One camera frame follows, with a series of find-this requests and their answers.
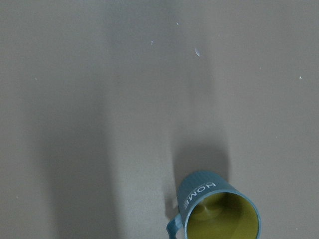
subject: mug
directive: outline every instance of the mug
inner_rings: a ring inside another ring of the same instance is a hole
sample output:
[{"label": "mug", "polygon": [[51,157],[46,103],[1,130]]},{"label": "mug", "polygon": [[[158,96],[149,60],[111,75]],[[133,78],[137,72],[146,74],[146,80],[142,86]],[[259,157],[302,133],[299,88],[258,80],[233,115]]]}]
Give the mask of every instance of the mug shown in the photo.
[{"label": "mug", "polygon": [[179,214],[167,225],[169,239],[183,227],[185,239],[258,239],[261,219],[253,202],[218,174],[198,171],[177,191]]}]

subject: gray surface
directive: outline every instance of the gray surface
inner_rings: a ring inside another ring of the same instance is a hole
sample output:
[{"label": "gray surface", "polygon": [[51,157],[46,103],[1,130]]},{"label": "gray surface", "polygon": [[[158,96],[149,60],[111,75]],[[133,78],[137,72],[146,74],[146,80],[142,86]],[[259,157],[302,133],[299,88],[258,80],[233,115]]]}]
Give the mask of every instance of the gray surface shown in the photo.
[{"label": "gray surface", "polygon": [[0,55],[0,238],[167,238],[196,169],[318,238],[318,1],[1,1]]}]

